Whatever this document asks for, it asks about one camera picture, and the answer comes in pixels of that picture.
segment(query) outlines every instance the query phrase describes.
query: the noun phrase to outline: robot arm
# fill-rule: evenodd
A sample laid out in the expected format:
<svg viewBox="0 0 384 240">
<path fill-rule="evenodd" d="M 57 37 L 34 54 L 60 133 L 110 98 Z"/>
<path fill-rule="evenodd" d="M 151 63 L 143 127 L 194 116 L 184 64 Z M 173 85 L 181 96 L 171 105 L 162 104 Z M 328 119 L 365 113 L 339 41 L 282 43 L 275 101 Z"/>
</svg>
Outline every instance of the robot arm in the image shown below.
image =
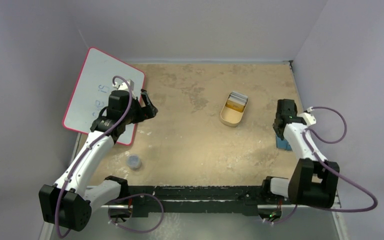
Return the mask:
<svg viewBox="0 0 384 240">
<path fill-rule="evenodd" d="M 111 92 L 108 106 L 103 108 L 98 118 L 93 121 L 90 133 L 80 153 L 83 153 L 86 149 L 90 150 L 82 158 L 81 154 L 78 154 L 68 169 L 52 186 L 43 185 L 40 189 L 40 207 L 45 222 L 55 223 L 55 212 L 60 191 L 64 191 L 64 193 L 60 202 L 59 225 L 75 231 L 81 231 L 88 223 L 91 214 L 102 205 L 119 197 L 128 196 L 127 180 L 122 178 L 109 176 L 93 189 L 87 189 L 87 184 L 102 158 L 126 130 L 126 125 L 154 118 L 158 109 L 150 101 L 147 92 L 142 89 L 141 96 L 145 106 L 141 106 L 138 98 L 132 96 L 130 109 L 123 121 L 91 147 L 90 144 L 115 125 L 127 110 L 130 97 L 127 85 L 123 83 L 114 85 L 114 87 L 116 90 Z M 68 179 L 70 171 L 75 166 L 76 168 L 67 187 L 61 189 Z"/>
<path fill-rule="evenodd" d="M 316 123 L 316 118 L 308 112 L 297 115 L 297 105 L 293 100 L 280 99 L 277 101 L 277 112 L 273 128 L 280 139 L 286 139 L 295 153 L 298 163 L 291 179 L 268 176 L 264 180 L 269 191 L 290 199 L 293 204 L 308 205 L 312 207 L 332 207 L 338 177 L 322 167 L 315 158 L 314 152 L 329 167 L 339 172 L 336 162 L 328 161 L 313 142 L 310 132 L 305 130 Z M 308 142 L 313 146 L 312 152 L 303 138 L 303 132 Z M 321 182 L 313 182 L 316 175 Z"/>
</svg>

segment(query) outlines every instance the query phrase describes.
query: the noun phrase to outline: floor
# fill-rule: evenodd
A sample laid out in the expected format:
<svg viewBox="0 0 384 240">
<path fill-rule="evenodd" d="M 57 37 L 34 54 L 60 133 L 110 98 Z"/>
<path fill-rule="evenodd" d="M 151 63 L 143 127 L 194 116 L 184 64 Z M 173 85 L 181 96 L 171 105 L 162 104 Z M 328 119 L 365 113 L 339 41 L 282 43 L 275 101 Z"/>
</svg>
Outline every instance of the floor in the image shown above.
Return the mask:
<svg viewBox="0 0 384 240">
<path fill-rule="evenodd" d="M 282 207 L 288 215 L 292 207 Z M 127 220 L 123 225 L 133 229 L 150 229 L 158 222 L 161 213 Z M 71 231 L 65 240 L 117 239 L 117 240 L 342 240 L 341 228 L 336 227 L 332 212 L 311 207 L 299 207 L 294 215 L 281 225 L 262 224 L 259 216 L 239 213 L 173 213 L 164 214 L 164 220 L 154 231 L 137 234 L 108 224 L 108 210 L 95 211 L 87 226 L 80 232 Z M 59 240 L 51 231 L 51 240 Z"/>
<path fill-rule="evenodd" d="M 293 99 L 302 111 L 287 64 L 136 64 L 159 112 L 139 123 L 130 146 L 116 145 L 101 161 L 90 184 L 109 175 L 129 185 L 260 185 L 266 176 L 289 178 L 291 151 L 276 148 L 272 124 L 278 99 Z M 248 95 L 239 126 L 219 120 L 231 91 Z M 86 140 L 83 135 L 81 146 Z M 137 154 L 142 167 L 126 166 Z"/>
</svg>

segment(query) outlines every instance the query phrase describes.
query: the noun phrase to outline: brown work surface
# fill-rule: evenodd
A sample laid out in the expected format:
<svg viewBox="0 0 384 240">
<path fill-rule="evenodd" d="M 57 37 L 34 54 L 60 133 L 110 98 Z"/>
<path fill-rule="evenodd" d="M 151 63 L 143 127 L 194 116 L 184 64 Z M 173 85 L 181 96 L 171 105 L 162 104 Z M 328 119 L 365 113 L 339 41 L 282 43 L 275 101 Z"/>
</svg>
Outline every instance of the brown work surface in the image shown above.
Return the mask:
<svg viewBox="0 0 384 240">
<path fill-rule="evenodd" d="M 116 145 L 89 185 L 109 175 L 129 185 L 260 185 L 266 176 L 289 178 L 297 160 L 276 148 L 272 128 L 278 99 L 301 102 L 286 64 L 136 64 L 146 74 L 155 118 L 139 123 L 133 144 Z M 231 91 L 248 95 L 241 123 L 222 124 Z M 83 135 L 80 146 L 86 140 Z M 142 167 L 126 166 L 137 154 Z"/>
</svg>

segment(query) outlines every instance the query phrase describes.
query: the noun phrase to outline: gray wall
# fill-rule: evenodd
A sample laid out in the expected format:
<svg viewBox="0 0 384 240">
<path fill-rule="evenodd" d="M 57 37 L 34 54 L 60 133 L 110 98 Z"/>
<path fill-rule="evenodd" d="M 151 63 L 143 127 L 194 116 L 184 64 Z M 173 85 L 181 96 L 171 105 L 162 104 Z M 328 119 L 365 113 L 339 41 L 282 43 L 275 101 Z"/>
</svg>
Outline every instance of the gray wall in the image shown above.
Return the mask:
<svg viewBox="0 0 384 240">
<path fill-rule="evenodd" d="M 67 166 L 62 127 L 86 53 L 62 0 L 0 0 L 0 239 L 37 239 L 38 192 Z"/>
<path fill-rule="evenodd" d="M 351 239 L 384 239 L 384 1 L 328 0 L 293 69 L 304 107 L 331 106 L 348 120 L 344 141 L 322 151 L 379 199 L 374 211 L 345 215 Z M 323 136 L 340 135 L 339 118 L 316 115 Z M 344 208 L 372 203 L 343 181 L 338 189 Z"/>
<path fill-rule="evenodd" d="M 69 0 L 91 47 L 130 62 L 292 60 L 327 0 Z"/>
</svg>

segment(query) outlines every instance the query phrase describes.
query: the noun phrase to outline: cable clip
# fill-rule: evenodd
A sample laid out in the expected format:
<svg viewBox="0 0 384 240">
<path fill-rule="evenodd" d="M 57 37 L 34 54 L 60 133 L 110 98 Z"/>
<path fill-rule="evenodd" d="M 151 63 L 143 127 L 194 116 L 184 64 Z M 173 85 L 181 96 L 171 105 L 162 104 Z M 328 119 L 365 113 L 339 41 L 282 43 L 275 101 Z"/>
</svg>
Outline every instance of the cable clip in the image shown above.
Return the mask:
<svg viewBox="0 0 384 240">
<path fill-rule="evenodd" d="M 112 84 L 112 87 L 118 90 L 119 87 L 120 87 L 120 85 L 121 85 L 121 84 L 119 84 L 118 82 L 115 81 L 115 82 Z"/>
<path fill-rule="evenodd" d="M 313 107 L 311 106 L 311 107 L 307 108 L 305 111 L 306 111 L 307 113 L 311 113 L 313 110 L 314 110 L 314 109 L 313 109 Z"/>
<path fill-rule="evenodd" d="M 263 223 L 263 224 L 270 224 L 271 227 L 273 227 L 273 226 L 275 225 L 274 222 L 272 222 L 272 221 L 267 221 L 266 219 L 263 219 L 263 220 L 262 220 L 262 223 Z"/>
</svg>

